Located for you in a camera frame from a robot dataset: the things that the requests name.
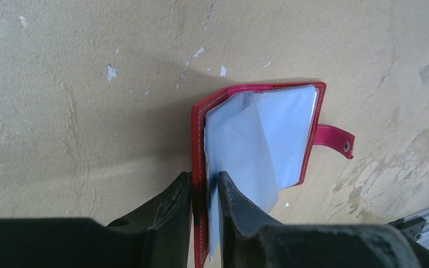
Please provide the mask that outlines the red card holder wallet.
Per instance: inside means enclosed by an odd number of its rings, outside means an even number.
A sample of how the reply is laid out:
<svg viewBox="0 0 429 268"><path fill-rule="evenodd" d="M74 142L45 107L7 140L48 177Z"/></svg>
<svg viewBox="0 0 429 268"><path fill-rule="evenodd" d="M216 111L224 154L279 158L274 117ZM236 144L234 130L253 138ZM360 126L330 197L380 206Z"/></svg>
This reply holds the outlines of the red card holder wallet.
<svg viewBox="0 0 429 268"><path fill-rule="evenodd" d="M352 159L355 136L319 123L323 82L244 84L222 88L191 112L194 265L203 267L221 239L220 171L264 212L282 189L301 185L312 147Z"/></svg>

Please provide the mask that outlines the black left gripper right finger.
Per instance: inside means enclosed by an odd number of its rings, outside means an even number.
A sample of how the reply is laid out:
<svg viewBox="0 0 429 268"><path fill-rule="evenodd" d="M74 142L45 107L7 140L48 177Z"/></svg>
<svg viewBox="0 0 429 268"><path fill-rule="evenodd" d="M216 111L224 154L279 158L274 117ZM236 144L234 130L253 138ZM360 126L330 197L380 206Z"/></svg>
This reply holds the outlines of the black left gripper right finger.
<svg viewBox="0 0 429 268"><path fill-rule="evenodd" d="M218 175L223 267L419 267L410 244L388 224L277 221Z"/></svg>

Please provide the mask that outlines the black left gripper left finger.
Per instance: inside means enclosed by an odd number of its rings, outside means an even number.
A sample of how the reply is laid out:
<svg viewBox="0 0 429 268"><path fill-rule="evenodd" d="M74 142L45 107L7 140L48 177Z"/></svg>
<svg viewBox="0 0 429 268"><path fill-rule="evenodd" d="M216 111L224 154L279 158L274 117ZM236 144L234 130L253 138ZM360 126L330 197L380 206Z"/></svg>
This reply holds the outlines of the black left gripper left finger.
<svg viewBox="0 0 429 268"><path fill-rule="evenodd" d="M103 226L91 218L0 218L0 267L186 267L191 174Z"/></svg>

